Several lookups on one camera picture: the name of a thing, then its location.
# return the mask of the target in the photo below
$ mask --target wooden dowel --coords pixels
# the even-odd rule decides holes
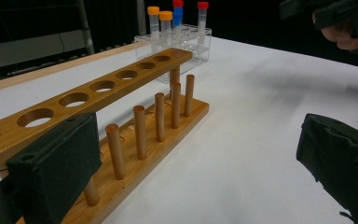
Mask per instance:
[[[194,75],[186,76],[186,96],[185,96],[185,117],[191,116],[191,104],[193,102]]]
[[[164,93],[159,92],[155,95],[156,106],[156,138],[158,142],[164,142],[165,130],[164,130]]]
[[[115,178],[117,180],[124,179],[126,176],[126,168],[124,166],[123,151],[120,143],[120,135],[116,124],[109,124],[105,128],[107,144],[109,146],[110,156],[112,158]]]
[[[170,71],[170,100],[172,100],[172,84],[175,82],[180,83],[180,66],[177,66]]]
[[[100,201],[100,196],[95,188],[94,179],[92,177],[87,186],[84,188],[83,193],[89,206],[95,206]]]
[[[181,84],[174,82],[172,84],[172,105],[171,105],[171,127],[173,129],[179,128],[180,119],[180,92]]]
[[[180,66],[177,66],[170,71],[170,83],[174,82],[180,83]]]
[[[147,157],[146,120],[145,120],[145,108],[142,105],[136,105],[133,108],[133,118],[135,121],[136,150],[137,150],[138,159],[145,160]]]

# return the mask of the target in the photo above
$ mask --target white table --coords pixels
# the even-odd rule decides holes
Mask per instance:
[[[134,63],[135,50],[0,90],[0,119]],[[296,160],[307,113],[358,122],[358,67],[212,38],[194,97],[207,116],[104,223],[352,223]],[[111,122],[153,104],[168,85],[152,81],[97,113]]]

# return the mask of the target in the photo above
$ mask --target black curtain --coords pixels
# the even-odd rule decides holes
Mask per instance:
[[[0,0],[0,43],[77,29],[76,0]]]
[[[130,44],[139,34],[136,0],[84,1],[94,51]]]

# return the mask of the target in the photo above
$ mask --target test tube rack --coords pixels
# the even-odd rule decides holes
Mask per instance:
[[[6,160],[60,122],[72,116],[97,112],[162,74],[171,73],[169,93],[156,93],[156,103],[147,109],[136,105],[134,118],[122,126],[106,126],[106,137],[100,140],[102,165],[89,181],[88,191],[78,197],[62,221],[101,223],[208,113],[209,105],[192,97],[194,76],[187,76],[186,95],[181,94],[180,67],[191,58],[192,53],[188,50],[165,49],[0,119],[0,168],[5,166]],[[31,122],[45,118],[49,120],[27,127]],[[112,134],[115,133],[119,136],[116,144],[122,148],[119,153],[125,174],[118,170],[117,157],[113,156],[117,153],[117,147],[112,146]]]
[[[208,62],[212,30],[206,28],[203,32],[200,32],[198,26],[183,24],[181,31],[179,37],[172,35],[172,42],[170,45],[167,45],[167,43],[161,39],[152,40],[151,35],[137,35],[134,37],[134,42],[145,43],[145,45],[135,51],[137,60],[142,60],[144,57],[148,57],[168,48],[176,48],[188,50],[193,53],[191,60],[182,64],[182,74],[202,63]],[[168,83],[169,76],[168,74],[164,74],[159,77],[158,80]]]

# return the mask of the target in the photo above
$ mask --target clear plastic container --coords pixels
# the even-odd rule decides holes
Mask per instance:
[[[193,58],[180,66],[180,73],[183,74],[188,70],[198,66],[199,64],[208,62],[209,51],[211,47],[211,37],[212,30],[209,28],[204,28],[202,35],[199,33],[197,26],[182,24],[180,39],[178,40],[180,44],[171,44],[167,46],[163,41],[159,41],[156,44],[158,45],[159,51],[167,48],[177,48],[189,50],[193,53]],[[137,35],[134,37],[135,42],[144,42],[145,45],[136,49],[136,58],[141,60],[145,57],[148,57],[156,52],[152,51],[152,46],[155,43],[152,43],[151,35]],[[159,81],[164,83],[169,82],[169,75],[164,74],[158,78]]]

